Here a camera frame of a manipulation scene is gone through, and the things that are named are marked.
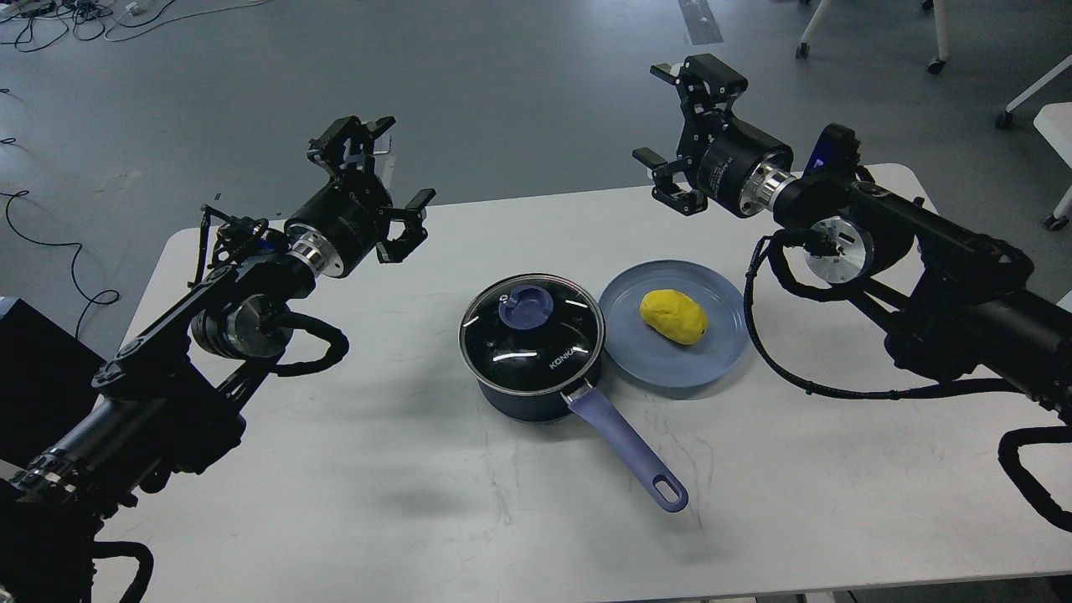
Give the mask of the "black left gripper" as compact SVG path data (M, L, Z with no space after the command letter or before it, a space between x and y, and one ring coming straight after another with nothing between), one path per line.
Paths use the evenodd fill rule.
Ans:
M436 189L422 188L398 209L375 174L375 143L394 122L394 116L342 117L309 141L307 160L327 173L328 182L285 221L285 234L291 255L315 276L348 277L373 250L379 264L399 264L426 241L426 206Z

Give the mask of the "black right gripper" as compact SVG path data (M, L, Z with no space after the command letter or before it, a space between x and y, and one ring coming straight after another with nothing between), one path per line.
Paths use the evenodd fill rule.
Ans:
M708 198L738 218L758 214L759 203L746 188L761 164L788 172L793 151L780 139L734 117L732 106L748 80L712 54L688 56L679 67L654 64L650 73L673 85L680 98L683 130L672 161L647 147L632 149L632 159L650 172L652 196L662 205L694 216L708 210ZM693 188L674 176L693 168Z

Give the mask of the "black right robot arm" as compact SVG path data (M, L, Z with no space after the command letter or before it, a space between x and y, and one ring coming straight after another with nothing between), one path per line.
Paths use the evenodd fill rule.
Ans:
M746 77L712 54L650 70L673 85L684 121L673 159L632 150L650 172L654 198L685 216L714 202L741 219L770 211L777 222L755 245L743 293L746 329L766 365L805 393L835 399L1025 394L1060 425L1004 433L997 458L1034 512L1069 531L1069 511L1021 461L1025 446L1069 443L1071 317L1026 289L1033 261L929 211L923 198L877 183L850 127L824 127L807 166L793 175L791 148L732 111ZM894 365L930 385L854 392L790 373L755 327L755 279L763 265L793 296L849 302L884 332Z

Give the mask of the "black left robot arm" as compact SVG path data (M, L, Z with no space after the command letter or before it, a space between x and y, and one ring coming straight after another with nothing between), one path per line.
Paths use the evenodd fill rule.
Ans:
M327 183L283 229L203 206L188 293L96 370L100 405L4 477L4 602L89 602L96 560L114 558L137 562L121 599L139 602L153 554L100 541L104 524L135 508L137 492L200 474L237 447L242 410L268 377L317 374L345 358L345 333L291 302L370 253L400 263L425 242L436 191L397 207L375 171L376 142L396 121L345 116L310 139L307 160Z

